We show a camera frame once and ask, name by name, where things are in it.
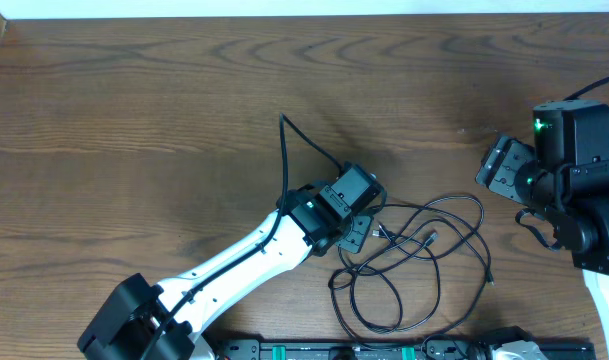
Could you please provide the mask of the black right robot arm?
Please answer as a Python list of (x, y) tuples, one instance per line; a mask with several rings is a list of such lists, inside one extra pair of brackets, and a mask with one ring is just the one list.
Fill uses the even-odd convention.
[(609, 355), (609, 106), (570, 97), (533, 110), (534, 143), (499, 135), (475, 177), (489, 191), (522, 205), (553, 228), (550, 251), (570, 251), (581, 269)]

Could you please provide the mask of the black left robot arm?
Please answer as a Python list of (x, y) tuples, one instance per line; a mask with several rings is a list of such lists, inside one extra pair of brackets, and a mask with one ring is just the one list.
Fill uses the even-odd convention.
[(334, 183), (287, 191), (251, 233), (210, 260), (149, 284), (119, 283), (77, 341), (87, 359), (212, 359), (205, 330), (271, 278), (361, 236), (385, 199), (376, 177), (348, 164)]

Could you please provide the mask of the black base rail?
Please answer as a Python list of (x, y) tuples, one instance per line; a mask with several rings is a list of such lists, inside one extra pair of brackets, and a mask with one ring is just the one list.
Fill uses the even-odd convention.
[(517, 340), (501, 345), (432, 339), (414, 345), (333, 342), (264, 342), (255, 339), (220, 342), (217, 360), (595, 360), (590, 343), (536, 343)]

